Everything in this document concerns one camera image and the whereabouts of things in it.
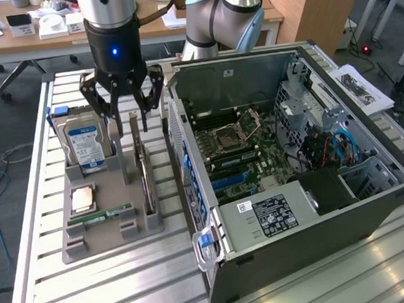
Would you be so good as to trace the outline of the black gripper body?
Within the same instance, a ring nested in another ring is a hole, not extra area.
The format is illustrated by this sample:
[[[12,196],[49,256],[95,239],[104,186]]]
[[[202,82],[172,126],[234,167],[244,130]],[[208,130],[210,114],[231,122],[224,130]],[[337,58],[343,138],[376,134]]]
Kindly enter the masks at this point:
[[[110,91],[111,80],[117,80],[120,95],[141,87],[147,68],[140,49],[137,16],[121,27],[98,28],[87,20],[84,25],[95,64],[95,81]]]

